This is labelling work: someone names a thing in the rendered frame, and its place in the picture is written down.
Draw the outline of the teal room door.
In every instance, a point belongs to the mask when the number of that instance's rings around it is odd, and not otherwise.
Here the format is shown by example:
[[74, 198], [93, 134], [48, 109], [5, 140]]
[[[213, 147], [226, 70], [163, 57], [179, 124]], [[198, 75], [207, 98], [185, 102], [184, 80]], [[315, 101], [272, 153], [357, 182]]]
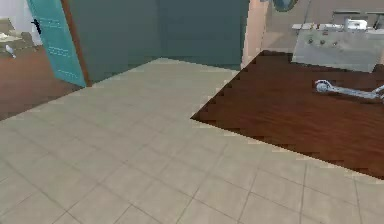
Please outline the teal room door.
[[33, 19], [40, 23], [40, 39], [54, 76], [77, 86], [86, 81], [60, 0], [27, 0]]

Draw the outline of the grey bathtub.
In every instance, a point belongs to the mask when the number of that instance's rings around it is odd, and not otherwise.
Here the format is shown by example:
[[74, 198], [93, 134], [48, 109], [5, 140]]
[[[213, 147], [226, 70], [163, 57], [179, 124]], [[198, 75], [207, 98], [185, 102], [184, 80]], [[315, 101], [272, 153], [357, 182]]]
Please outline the grey bathtub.
[[339, 24], [293, 24], [297, 35], [292, 61], [372, 72], [384, 51], [384, 29], [344, 29]]

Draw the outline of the round wall mirror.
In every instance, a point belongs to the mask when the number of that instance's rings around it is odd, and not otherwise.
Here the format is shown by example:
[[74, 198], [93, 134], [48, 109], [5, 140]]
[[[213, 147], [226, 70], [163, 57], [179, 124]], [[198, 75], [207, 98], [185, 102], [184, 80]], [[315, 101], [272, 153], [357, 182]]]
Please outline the round wall mirror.
[[292, 10], [299, 0], [272, 0], [273, 6], [278, 12], [288, 12]]

